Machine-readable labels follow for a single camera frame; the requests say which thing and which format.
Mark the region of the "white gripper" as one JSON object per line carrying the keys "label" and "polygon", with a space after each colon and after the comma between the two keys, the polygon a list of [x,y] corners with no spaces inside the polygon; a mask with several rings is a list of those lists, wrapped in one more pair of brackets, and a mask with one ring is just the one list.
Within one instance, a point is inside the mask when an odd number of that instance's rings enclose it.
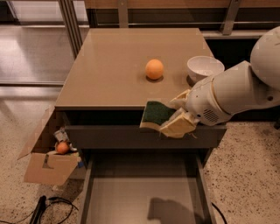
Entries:
{"label": "white gripper", "polygon": [[166,137],[182,138],[194,131],[199,121],[214,126],[232,117],[221,108],[216,99],[212,76],[200,80],[191,90],[187,89],[177,95],[169,101],[169,106],[178,110],[160,126],[159,131]]}

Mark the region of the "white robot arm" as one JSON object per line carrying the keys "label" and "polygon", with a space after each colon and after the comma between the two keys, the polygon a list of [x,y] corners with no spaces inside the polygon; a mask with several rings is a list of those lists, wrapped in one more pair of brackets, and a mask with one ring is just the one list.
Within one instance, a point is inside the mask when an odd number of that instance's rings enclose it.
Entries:
{"label": "white robot arm", "polygon": [[251,109],[280,105],[280,27],[266,32],[255,43],[250,61],[198,81],[171,100],[176,112],[159,131],[181,138],[198,123],[214,126]]}

